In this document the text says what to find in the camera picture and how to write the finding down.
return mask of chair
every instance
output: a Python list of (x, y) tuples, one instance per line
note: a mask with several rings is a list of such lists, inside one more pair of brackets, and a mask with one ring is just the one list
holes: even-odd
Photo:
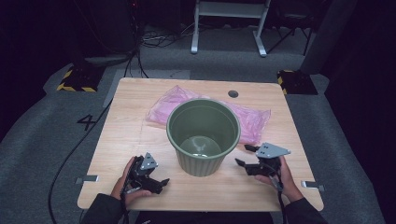
[[(283, 40), (285, 40), (289, 35), (294, 35), (296, 29), (301, 29), (306, 37), (306, 43), (304, 47), (305, 56), (308, 49), (309, 41), (314, 29), (318, 29), (323, 13), (326, 11), (329, 0), (321, 0), (319, 4), (312, 6), (303, 0), (276, 0), (274, 1), (274, 14), (275, 19), (272, 21), (271, 25), (275, 26), (281, 39), (276, 42), (269, 50), (270, 53), (274, 48), (276, 48)], [(289, 28), (290, 31), (282, 36), (279, 32), (280, 27)]]

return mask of wrist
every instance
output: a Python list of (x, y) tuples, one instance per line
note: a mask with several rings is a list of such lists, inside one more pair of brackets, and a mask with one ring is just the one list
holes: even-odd
[(120, 193), (122, 191), (123, 182), (124, 182), (124, 179), (122, 179), (122, 177), (120, 177), (118, 179), (116, 185), (114, 185), (113, 190), (111, 190), (111, 193), (110, 193), (111, 197), (113, 197), (115, 199), (118, 199), (118, 200), (121, 200)]
[(284, 190), (283, 194), (289, 199), (291, 203), (298, 201), (304, 197), (304, 195), (297, 188), (291, 190)]

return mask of pink plastic bag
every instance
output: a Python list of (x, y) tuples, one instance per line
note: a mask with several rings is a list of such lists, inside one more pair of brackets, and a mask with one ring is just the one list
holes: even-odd
[[(157, 101), (154, 107), (152, 107), (148, 112), (146, 119), (148, 121), (166, 125), (168, 117), (178, 105), (196, 98), (210, 99), (208, 96), (175, 86)], [(239, 143), (250, 145), (260, 143), (262, 139), (262, 131), (268, 122), (268, 119), (271, 117), (271, 110), (262, 111), (228, 102), (220, 102), (227, 105), (239, 119), (239, 124), (241, 126)]]

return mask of cable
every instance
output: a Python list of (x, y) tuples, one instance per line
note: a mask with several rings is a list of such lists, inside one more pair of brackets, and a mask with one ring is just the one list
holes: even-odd
[(145, 70), (143, 69), (142, 62), (140, 60), (140, 50), (136, 53), (136, 57), (137, 57), (137, 63), (140, 68), (140, 75), (143, 77), (142, 74), (144, 74), (146, 78), (149, 78), (149, 76), (146, 74)]
[[(74, 4), (76, 5), (79, 14), (81, 15), (81, 17), (84, 19), (84, 21), (86, 22), (86, 24), (88, 25), (92, 35), (94, 36), (94, 38), (98, 41), (98, 43), (106, 50), (108, 50), (109, 52), (112, 53), (117, 53), (117, 54), (123, 54), (125, 57), (121, 58), (121, 59), (117, 59), (117, 60), (110, 60), (110, 61), (106, 61), (106, 62), (100, 62), (100, 63), (94, 63), (94, 62), (88, 62), (91, 63), (94, 67), (107, 67), (107, 66), (113, 66), (116, 64), (120, 64), (120, 63), (124, 63), (126, 61), (128, 61), (131, 57), (134, 57), (134, 51), (136, 51), (136, 48), (138, 46), (138, 44), (136, 43), (136, 45), (129, 51), (117, 51), (114, 49), (109, 48), (108, 46), (106, 46), (103, 41), (99, 38), (99, 36), (96, 34), (96, 32), (93, 30), (92, 26), (90, 25), (87, 17), (85, 16), (84, 12), (82, 11), (81, 7), (79, 6), (79, 4), (76, 2), (76, 0), (73, 0)], [(132, 21), (132, 25), (133, 25), (133, 35), (134, 35), (134, 39), (136, 40), (136, 42), (138, 42), (138, 38), (137, 38), (137, 25), (136, 25), (136, 21), (134, 19), (134, 16), (131, 15), (133, 21)]]
[[(142, 37), (142, 42), (143, 42), (142, 45), (147, 48), (165, 48), (169, 45), (174, 44), (176, 41), (183, 39), (184, 37), (186, 37), (188, 35), (192, 35), (193, 32), (186, 34), (186, 35), (184, 33), (186, 31), (188, 31), (193, 25), (194, 25), (194, 22), (192, 24), (190, 24), (189, 26), (187, 26), (186, 28), (184, 28), (181, 31), (180, 36), (178, 36), (178, 35), (157, 35), (157, 31), (148, 31)], [(158, 40), (158, 43), (156, 43), (156, 44), (149, 43), (149, 41), (153, 41), (153, 40)]]
[(130, 173), (131, 173), (131, 169), (128, 170), (128, 174), (126, 175), (125, 182), (123, 184), (123, 187), (122, 187), (122, 190), (120, 193), (121, 210), (123, 213), (122, 224), (129, 224), (129, 216), (128, 216), (129, 211), (126, 209), (126, 205), (125, 205), (125, 194), (126, 194), (126, 188), (128, 187), (128, 178), (129, 178)]
[(79, 215), (78, 223), (82, 222), (83, 215), (84, 215), (84, 209), (81, 210), (81, 214)]
[(283, 182), (282, 182), (282, 179), (281, 179), (280, 170), (278, 172), (273, 167), (271, 167), (270, 165), (265, 164), (265, 163), (263, 163), (262, 165), (265, 166), (266, 168), (270, 169), (272, 172), (274, 172), (276, 174), (276, 176), (277, 176), (277, 179), (279, 180), (279, 182), (278, 182), (279, 186), (275, 186), (276, 190), (277, 190), (277, 199), (279, 200), (280, 210), (282, 212), (283, 224), (287, 224), (288, 220), (286, 218), (285, 204), (283, 204), (283, 200), (282, 200)]
[[(124, 77), (126, 77), (126, 73), (128, 71), (128, 66), (131, 64), (132, 61), (131, 57), (128, 61), (128, 63), (126, 64), (125, 67), (125, 72), (124, 72)], [(64, 159), (64, 161), (62, 162), (61, 166), (59, 167), (58, 171), (55, 174), (55, 177), (52, 180), (52, 183), (49, 187), (49, 195), (48, 195), (48, 199), (47, 199), (47, 206), (49, 208), (49, 215), (50, 218), (52, 220), (53, 224), (56, 224), (56, 219), (55, 216), (53, 215), (53, 211), (52, 211), (52, 203), (51, 203), (51, 198), (52, 198), (52, 192), (53, 192), (53, 187), (55, 186), (55, 182), (60, 174), (60, 172), (62, 171), (62, 169), (64, 168), (64, 165), (67, 163), (67, 161), (69, 160), (69, 158), (73, 155), (73, 153), (76, 151), (76, 149), (79, 147), (79, 145), (85, 140), (85, 138), (88, 136), (88, 134), (90, 134), (90, 132), (92, 131), (92, 129), (96, 126), (96, 124), (99, 122), (99, 120), (102, 118), (102, 116), (105, 114), (105, 112), (110, 108), (111, 103), (113, 102), (113, 99), (111, 99), (111, 101), (108, 103), (108, 105), (106, 106), (105, 109), (102, 110), (101, 114), (99, 115), (99, 118), (97, 119), (97, 121), (91, 126), (91, 128), (82, 136), (82, 138), (78, 141), (78, 143), (73, 147), (73, 149), (69, 152), (69, 154), (67, 154), (66, 158)]]

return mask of hand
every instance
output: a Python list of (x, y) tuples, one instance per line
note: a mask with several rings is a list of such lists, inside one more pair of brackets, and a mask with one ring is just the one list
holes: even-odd
[[(293, 177), (291, 176), (291, 171), (289, 166), (286, 164), (286, 160), (284, 156), (280, 156), (280, 173), (281, 173), (281, 179), (283, 183), (283, 191), (282, 193), (288, 197), (289, 201), (295, 202), (297, 200), (300, 200), (304, 197), (304, 195), (300, 192), (300, 190), (297, 188), (297, 186), (294, 184)], [(261, 181), (264, 184), (274, 186), (271, 179), (267, 176), (264, 175), (255, 175), (255, 179)]]
[[(132, 163), (134, 162), (134, 157), (132, 157), (129, 162), (126, 164), (125, 169), (123, 171), (122, 177), (119, 178), (117, 181), (116, 185), (114, 186), (113, 190), (111, 191), (110, 196), (121, 200), (120, 193), (122, 191), (123, 185), (125, 183), (125, 179), (128, 175), (129, 168), (131, 168)], [(128, 205), (135, 199), (144, 197), (144, 196), (149, 196), (151, 195), (151, 192), (149, 190), (144, 190), (140, 189), (137, 190), (133, 193), (130, 194), (125, 194), (125, 206), (128, 207)]]

